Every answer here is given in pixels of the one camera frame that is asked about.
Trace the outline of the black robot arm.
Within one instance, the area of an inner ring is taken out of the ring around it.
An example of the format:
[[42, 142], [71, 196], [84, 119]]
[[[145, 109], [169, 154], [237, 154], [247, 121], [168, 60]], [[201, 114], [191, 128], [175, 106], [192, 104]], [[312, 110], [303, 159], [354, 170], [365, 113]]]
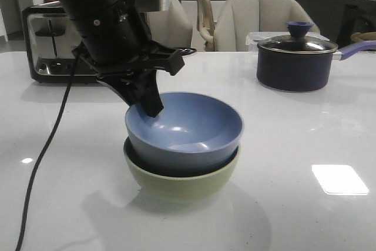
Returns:
[[156, 72], [184, 66], [180, 51], [152, 40], [135, 0], [59, 0], [82, 38], [75, 54], [127, 105], [151, 117], [163, 110]]

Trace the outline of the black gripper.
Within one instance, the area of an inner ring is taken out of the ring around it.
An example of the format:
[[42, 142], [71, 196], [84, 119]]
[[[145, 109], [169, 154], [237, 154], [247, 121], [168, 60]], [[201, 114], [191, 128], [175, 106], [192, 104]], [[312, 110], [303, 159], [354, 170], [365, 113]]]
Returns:
[[174, 76], [184, 67], [184, 52], [150, 41], [135, 55], [127, 54], [116, 61], [96, 62], [87, 47], [80, 43], [74, 56], [94, 71], [96, 80], [111, 89], [128, 106], [139, 103], [144, 112], [155, 118], [164, 108], [156, 82], [157, 71]]

